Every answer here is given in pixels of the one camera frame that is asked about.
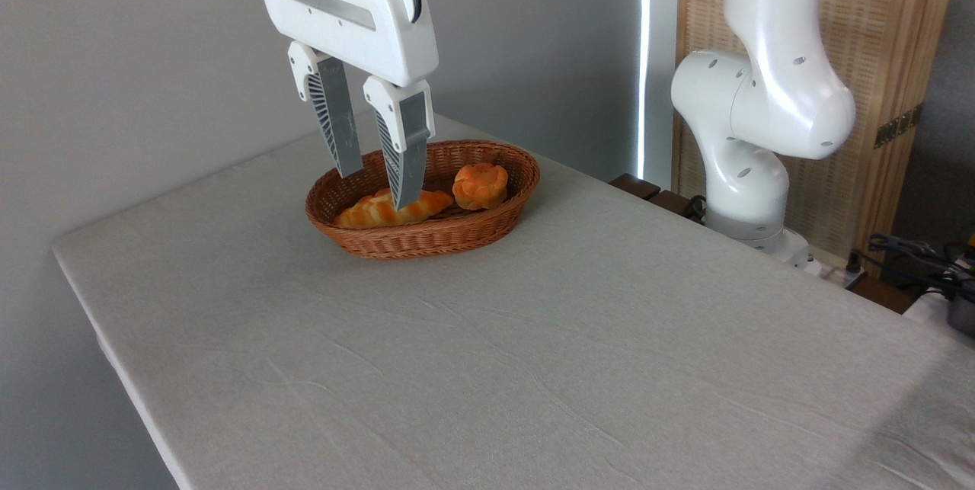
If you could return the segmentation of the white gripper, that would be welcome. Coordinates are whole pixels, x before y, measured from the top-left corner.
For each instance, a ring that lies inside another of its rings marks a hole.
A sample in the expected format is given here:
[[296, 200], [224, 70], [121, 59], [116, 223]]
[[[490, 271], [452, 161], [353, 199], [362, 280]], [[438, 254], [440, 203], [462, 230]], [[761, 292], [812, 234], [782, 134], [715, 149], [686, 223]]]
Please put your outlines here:
[[429, 8], [412, 24], [412, 0], [264, 3], [275, 28], [293, 40], [288, 57], [297, 94], [312, 105], [339, 175], [363, 169], [345, 62], [376, 75], [366, 78], [363, 93], [375, 109], [395, 209], [417, 201], [435, 135], [430, 87], [422, 80], [439, 65]]

